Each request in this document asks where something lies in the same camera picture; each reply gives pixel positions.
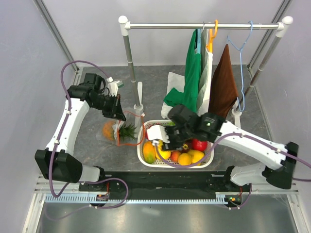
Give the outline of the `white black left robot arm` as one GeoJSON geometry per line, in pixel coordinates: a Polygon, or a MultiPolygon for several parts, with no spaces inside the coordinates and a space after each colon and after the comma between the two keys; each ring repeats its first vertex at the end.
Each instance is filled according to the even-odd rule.
{"type": "Polygon", "coordinates": [[[67,91],[65,109],[56,131],[44,150],[37,150],[35,161],[47,180],[67,183],[89,182],[96,191],[105,189],[104,170],[85,166],[74,158],[74,145],[81,124],[91,108],[100,110],[105,118],[125,121],[118,88],[122,81],[107,80],[87,73],[86,81],[72,85],[67,91]]]}

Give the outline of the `orange fruit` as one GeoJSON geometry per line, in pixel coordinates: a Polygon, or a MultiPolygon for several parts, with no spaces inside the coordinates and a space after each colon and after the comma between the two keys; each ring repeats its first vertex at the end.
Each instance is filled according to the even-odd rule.
{"type": "Polygon", "coordinates": [[[192,164],[192,156],[188,153],[182,153],[178,157],[178,163],[181,166],[188,166],[192,164]]]}

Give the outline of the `orange toy pineapple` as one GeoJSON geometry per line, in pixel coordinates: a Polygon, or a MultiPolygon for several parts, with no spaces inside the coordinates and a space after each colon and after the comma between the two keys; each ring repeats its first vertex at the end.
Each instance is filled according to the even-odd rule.
{"type": "Polygon", "coordinates": [[[135,139],[135,129],[133,124],[119,123],[118,121],[111,120],[104,124],[102,127],[102,135],[105,139],[113,140],[127,140],[135,139]]]}

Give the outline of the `clear zip bag orange zipper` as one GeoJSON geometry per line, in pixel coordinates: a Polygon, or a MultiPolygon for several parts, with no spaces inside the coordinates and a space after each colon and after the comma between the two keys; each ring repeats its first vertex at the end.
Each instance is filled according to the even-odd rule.
{"type": "Polygon", "coordinates": [[[139,136],[145,114],[134,109],[124,110],[126,121],[105,119],[96,133],[96,139],[116,146],[138,146],[145,138],[139,136]]]}

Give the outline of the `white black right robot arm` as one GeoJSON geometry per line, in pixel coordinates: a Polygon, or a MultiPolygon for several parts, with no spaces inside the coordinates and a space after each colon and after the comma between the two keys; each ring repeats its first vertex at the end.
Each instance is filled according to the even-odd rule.
{"type": "Polygon", "coordinates": [[[179,150],[190,139],[223,145],[253,157],[258,163],[229,166],[223,187],[234,191],[239,186],[266,181],[280,189],[292,186],[299,146],[294,142],[275,143],[251,134],[214,113],[197,115],[184,105],[174,106],[168,113],[172,126],[154,125],[147,130],[154,144],[163,143],[163,150],[179,150]]]}

